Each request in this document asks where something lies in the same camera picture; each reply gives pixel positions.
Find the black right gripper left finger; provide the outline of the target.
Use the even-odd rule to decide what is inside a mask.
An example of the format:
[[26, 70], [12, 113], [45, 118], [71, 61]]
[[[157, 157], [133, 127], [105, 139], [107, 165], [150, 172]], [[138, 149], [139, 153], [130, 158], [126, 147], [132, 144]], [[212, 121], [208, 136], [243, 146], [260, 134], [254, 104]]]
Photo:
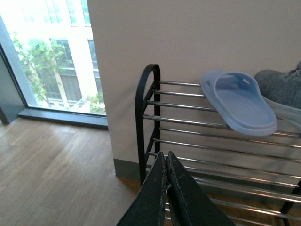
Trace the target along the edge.
[[150, 172], [118, 226], [163, 226], [166, 203], [166, 161], [162, 152], [158, 153]]

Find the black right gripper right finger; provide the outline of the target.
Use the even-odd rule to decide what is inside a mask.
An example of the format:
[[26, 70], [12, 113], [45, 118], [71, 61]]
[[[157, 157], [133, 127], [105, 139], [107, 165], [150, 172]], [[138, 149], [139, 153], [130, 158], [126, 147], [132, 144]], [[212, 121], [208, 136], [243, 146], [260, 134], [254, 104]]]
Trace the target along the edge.
[[168, 199], [174, 226], [234, 226], [184, 168], [173, 152], [166, 158], [167, 178], [171, 187]]

